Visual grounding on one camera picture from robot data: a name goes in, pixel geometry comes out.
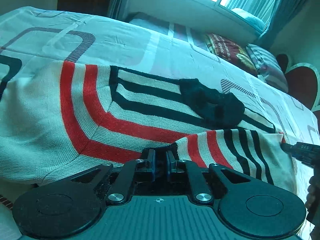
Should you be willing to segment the person's right hand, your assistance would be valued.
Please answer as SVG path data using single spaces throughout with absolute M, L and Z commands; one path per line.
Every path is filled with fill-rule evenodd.
M 312 176 L 309 180 L 309 187 L 308 187 L 308 194 L 306 197 L 305 207 L 308 211 L 310 211 L 310 208 L 312 207 L 313 203 L 318 199 L 316 196 L 316 189 L 319 188 L 319 180 L 315 178 L 315 176 Z M 310 233 L 312 240 L 319 240 L 320 238 L 320 231 L 319 226 L 315 226 L 313 228 L 313 231 Z

